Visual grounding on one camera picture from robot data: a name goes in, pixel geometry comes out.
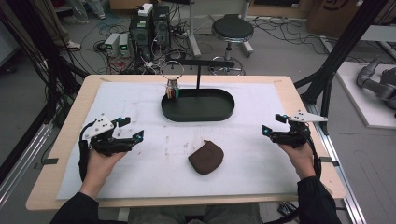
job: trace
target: black oval tray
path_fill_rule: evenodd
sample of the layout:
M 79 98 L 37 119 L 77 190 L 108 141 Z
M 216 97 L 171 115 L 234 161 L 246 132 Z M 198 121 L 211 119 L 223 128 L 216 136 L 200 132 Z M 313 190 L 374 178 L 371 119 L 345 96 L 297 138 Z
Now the black oval tray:
M 224 90 L 181 89 L 176 100 L 169 100 L 165 94 L 161 107 L 163 114 L 172 121 L 220 121 L 231 116 L 235 101 Z

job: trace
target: wooden table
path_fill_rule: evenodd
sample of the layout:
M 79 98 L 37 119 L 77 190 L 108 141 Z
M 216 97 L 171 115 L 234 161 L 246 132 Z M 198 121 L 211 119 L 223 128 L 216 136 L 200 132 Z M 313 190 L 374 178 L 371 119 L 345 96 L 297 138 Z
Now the wooden table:
M 59 209 L 64 201 L 57 200 L 56 195 L 61 186 L 65 166 L 70 152 L 78 139 L 81 125 L 91 108 L 97 90 L 102 82 L 163 82 L 161 76 L 97 76 L 92 75 L 85 79 L 78 97 L 70 110 L 70 113 L 62 127 L 59 136 L 52 148 L 49 158 L 59 158 L 57 164 L 45 165 L 31 195 L 26 203 L 29 210 Z M 196 76 L 184 76 L 183 82 L 196 82 Z M 268 76 L 202 76 L 203 83 L 273 83 L 281 100 L 285 113 L 292 115 L 299 109 L 304 111 L 297 90 L 289 77 Z M 312 138 L 315 142 L 320 157 L 328 157 L 328 153 L 322 145 L 321 139 L 315 129 L 311 129 Z M 342 199 L 346 192 L 338 174 L 330 162 L 322 163 L 321 181 L 334 197 Z M 140 198 L 140 199 L 115 199 L 100 201 L 101 207 L 130 207 L 130 206 L 153 206 L 153 205 L 181 205 L 181 204 L 209 204 L 209 203 L 251 203 L 273 201 L 297 201 L 297 195 L 233 195 L 233 196 L 210 196 L 210 197 L 183 197 L 183 198 Z

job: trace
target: black stool seat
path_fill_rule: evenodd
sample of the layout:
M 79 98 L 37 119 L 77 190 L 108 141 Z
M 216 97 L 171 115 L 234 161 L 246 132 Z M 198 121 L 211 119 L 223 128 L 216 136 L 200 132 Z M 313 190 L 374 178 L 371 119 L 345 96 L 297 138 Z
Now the black stool seat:
M 225 16 L 212 25 L 212 34 L 218 39 L 233 43 L 248 41 L 253 36 L 253 26 L 235 16 Z

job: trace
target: electronic equipment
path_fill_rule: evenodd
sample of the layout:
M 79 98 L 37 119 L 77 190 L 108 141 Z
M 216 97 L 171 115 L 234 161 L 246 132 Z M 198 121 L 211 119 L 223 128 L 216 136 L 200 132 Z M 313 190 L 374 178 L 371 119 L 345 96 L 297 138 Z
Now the electronic equipment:
M 115 58 L 120 53 L 120 34 L 111 34 L 106 40 L 105 47 L 109 57 Z
M 171 48 L 169 6 L 155 7 L 153 19 L 157 46 Z
M 133 13 L 129 32 L 133 41 L 134 49 L 136 49 L 137 59 L 144 61 L 153 60 L 153 52 L 156 45 L 154 40 L 154 24 L 152 20 L 152 10 L 147 16 L 139 16 Z
M 131 57 L 132 43 L 128 34 L 120 34 L 120 54 L 121 57 Z

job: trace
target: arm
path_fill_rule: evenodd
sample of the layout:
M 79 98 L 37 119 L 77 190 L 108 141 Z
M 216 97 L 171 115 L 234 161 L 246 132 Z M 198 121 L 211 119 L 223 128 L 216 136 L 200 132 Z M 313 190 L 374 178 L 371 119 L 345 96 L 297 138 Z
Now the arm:
M 79 192 L 59 209 L 50 224 L 100 223 L 99 203 L 95 200 L 96 196 L 105 184 L 114 165 L 125 154 L 123 152 L 107 157 L 91 150 L 87 175 Z
M 312 150 L 308 144 L 292 148 L 279 145 L 288 154 L 301 181 L 298 196 L 301 223 L 341 223 L 335 211 L 335 201 L 319 178 L 315 176 Z

